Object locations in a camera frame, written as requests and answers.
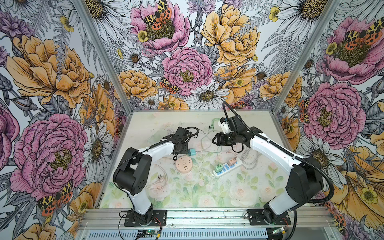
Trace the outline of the round pink socket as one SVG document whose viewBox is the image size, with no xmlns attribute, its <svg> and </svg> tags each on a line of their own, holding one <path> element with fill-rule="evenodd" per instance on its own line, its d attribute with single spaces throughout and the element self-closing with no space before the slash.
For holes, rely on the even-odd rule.
<svg viewBox="0 0 384 240">
<path fill-rule="evenodd" d="M 179 157 L 176 160 L 175 167 L 181 174 L 187 174 L 193 169 L 193 160 L 188 156 Z"/>
</svg>

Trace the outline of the pink charger plug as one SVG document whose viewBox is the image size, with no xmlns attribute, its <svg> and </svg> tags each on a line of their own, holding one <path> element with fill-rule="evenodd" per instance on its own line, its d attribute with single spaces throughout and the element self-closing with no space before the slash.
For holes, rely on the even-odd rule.
<svg viewBox="0 0 384 240">
<path fill-rule="evenodd" d="M 228 166 L 233 166 L 233 165 L 235 165 L 237 163 L 237 159 L 236 158 L 233 158 L 233 159 L 231 159 L 231 160 L 229 160 L 228 161 Z"/>
</svg>

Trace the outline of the green charger adapter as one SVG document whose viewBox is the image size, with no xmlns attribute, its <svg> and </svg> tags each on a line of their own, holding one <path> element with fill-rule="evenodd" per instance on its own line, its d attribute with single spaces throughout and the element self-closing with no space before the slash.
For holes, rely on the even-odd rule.
<svg viewBox="0 0 384 240">
<path fill-rule="evenodd" d="M 215 166 L 215 172 L 219 174 L 223 170 L 223 168 L 224 168 L 223 165 L 218 164 Z"/>
</svg>

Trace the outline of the white blue power strip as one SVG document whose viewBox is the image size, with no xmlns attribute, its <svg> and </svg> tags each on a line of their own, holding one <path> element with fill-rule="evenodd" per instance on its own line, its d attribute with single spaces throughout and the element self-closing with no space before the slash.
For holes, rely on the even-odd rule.
<svg viewBox="0 0 384 240">
<path fill-rule="evenodd" d="M 216 177 L 216 178 L 219 178 L 219 177 L 221 177 L 221 176 L 223 176 L 223 175 L 225 175 L 225 174 L 228 174 L 228 173 L 230 173 L 230 172 L 233 172 L 235 169 L 237 169 L 237 168 L 239 168 L 240 166 L 242 166 L 243 165 L 243 162 L 239 159 L 239 158 L 236 158 L 237 159 L 237 163 L 235 164 L 235 165 L 233 165 L 233 166 L 228 166 L 228 162 L 226 162 L 226 163 L 224 163 L 224 164 L 221 164 L 221 165 L 223 165 L 223 170 L 219 173 L 219 174 L 217 174 L 216 172 L 215 172 L 215 166 L 214 166 L 214 169 L 213 169 L 213 175 L 214 175 L 214 177 Z"/>
</svg>

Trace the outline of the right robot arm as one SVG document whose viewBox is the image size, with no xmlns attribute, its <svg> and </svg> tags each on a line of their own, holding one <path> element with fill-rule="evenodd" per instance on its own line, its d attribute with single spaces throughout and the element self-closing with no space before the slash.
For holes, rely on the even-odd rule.
<svg viewBox="0 0 384 240">
<path fill-rule="evenodd" d="M 228 110 L 233 117 L 220 119 L 222 132 L 215 135 L 212 143 L 230 147 L 240 144 L 243 148 L 253 149 L 288 175 L 283 192 L 263 207 L 262 216 L 267 224 L 275 224 L 281 215 L 307 203 L 325 203 L 332 199 L 335 194 L 333 181 L 315 158 L 295 154 L 271 140 L 260 129 L 249 127 L 230 104 L 223 102 L 223 111 L 226 113 Z"/>
</svg>

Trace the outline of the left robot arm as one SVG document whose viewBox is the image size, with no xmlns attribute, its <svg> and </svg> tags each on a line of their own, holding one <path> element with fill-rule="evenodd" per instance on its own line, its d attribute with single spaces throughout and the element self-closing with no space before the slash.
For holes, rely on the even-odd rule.
<svg viewBox="0 0 384 240">
<path fill-rule="evenodd" d="M 137 150 L 128 148 L 113 174 L 113 183 L 127 194 L 132 209 L 127 213 L 128 226 L 147 226 L 155 222 L 154 207 L 144 190 L 152 163 L 168 155 L 177 157 L 188 153 L 189 141 L 199 134 L 196 127 L 178 127 L 174 134 L 163 137 L 158 143 Z"/>
</svg>

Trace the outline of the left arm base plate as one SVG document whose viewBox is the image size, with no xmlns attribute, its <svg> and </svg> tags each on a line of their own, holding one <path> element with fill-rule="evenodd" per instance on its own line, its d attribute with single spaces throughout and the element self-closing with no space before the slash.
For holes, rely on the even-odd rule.
<svg viewBox="0 0 384 240">
<path fill-rule="evenodd" d="M 130 211 L 125 217 L 125 227 L 164 227 L 167 222 L 167 210 L 149 210 L 145 215 Z"/>
</svg>

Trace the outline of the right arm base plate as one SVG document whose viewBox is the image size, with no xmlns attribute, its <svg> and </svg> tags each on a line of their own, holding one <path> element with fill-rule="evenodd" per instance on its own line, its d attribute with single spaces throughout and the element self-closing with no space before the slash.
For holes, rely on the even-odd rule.
<svg viewBox="0 0 384 240">
<path fill-rule="evenodd" d="M 289 226 L 292 223 L 288 212 L 276 215 L 266 209 L 248 209 L 243 218 L 248 220 L 251 226 Z"/>
</svg>

